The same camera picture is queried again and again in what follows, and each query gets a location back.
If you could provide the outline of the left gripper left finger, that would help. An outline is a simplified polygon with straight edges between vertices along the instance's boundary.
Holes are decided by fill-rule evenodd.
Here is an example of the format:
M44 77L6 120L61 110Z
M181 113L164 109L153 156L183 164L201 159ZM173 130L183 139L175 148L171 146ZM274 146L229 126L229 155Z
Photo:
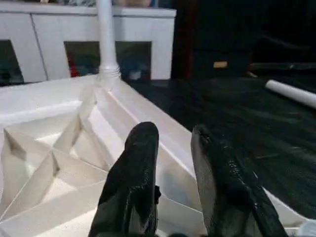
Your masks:
M90 237L154 237L158 225L156 167L159 133L150 121L132 128L110 169Z

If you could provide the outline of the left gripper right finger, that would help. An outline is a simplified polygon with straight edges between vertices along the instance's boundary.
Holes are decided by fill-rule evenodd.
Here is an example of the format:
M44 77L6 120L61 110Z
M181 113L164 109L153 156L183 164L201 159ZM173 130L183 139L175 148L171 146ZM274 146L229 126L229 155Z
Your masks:
M196 125L191 152L209 237L288 235L247 156L222 134Z

